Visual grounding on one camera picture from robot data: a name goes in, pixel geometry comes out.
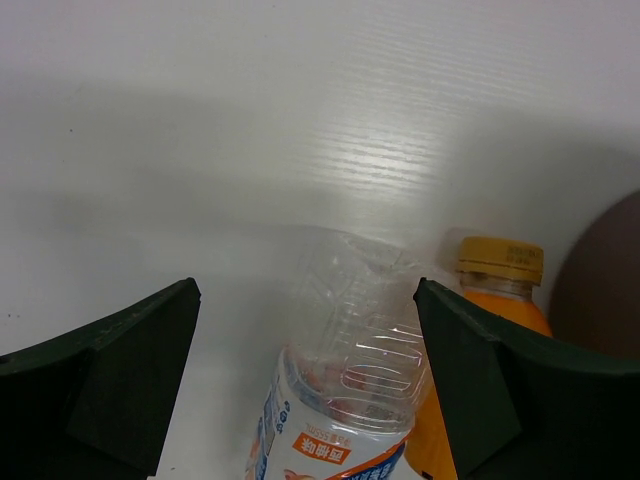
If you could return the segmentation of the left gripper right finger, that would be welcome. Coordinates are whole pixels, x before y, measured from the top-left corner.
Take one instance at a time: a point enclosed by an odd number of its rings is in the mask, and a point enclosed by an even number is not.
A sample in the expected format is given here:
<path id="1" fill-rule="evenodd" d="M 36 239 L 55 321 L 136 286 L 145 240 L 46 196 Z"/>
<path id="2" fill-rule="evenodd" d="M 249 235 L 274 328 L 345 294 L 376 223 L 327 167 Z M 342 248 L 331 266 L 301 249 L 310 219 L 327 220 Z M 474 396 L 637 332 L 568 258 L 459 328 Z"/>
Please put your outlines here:
<path id="1" fill-rule="evenodd" d="M 639 364 L 550 338 L 440 283 L 414 295 L 461 479 L 635 479 Z"/>

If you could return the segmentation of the clear bottle white blue label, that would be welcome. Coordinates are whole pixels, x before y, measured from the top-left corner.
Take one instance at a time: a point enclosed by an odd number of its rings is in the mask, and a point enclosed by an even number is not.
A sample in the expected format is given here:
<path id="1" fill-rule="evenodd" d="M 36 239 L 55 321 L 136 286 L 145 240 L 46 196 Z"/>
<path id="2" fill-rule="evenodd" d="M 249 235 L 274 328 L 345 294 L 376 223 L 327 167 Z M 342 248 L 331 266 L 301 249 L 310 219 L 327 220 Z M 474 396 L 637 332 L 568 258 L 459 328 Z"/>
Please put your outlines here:
<path id="1" fill-rule="evenodd" d="M 405 250 L 342 231 L 299 265 L 247 479 L 389 479 L 428 381 Z"/>

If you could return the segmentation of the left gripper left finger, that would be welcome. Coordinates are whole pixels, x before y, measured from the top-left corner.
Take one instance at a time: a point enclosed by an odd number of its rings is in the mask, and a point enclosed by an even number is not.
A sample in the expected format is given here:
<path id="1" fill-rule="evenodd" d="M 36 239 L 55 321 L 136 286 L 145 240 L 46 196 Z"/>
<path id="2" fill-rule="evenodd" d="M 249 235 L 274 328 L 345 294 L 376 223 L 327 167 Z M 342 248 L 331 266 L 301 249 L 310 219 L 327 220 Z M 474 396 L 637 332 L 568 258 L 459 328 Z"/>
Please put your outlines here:
<path id="1" fill-rule="evenodd" d="M 200 304 L 196 281 L 186 278 L 2 355 L 2 478 L 156 475 Z"/>

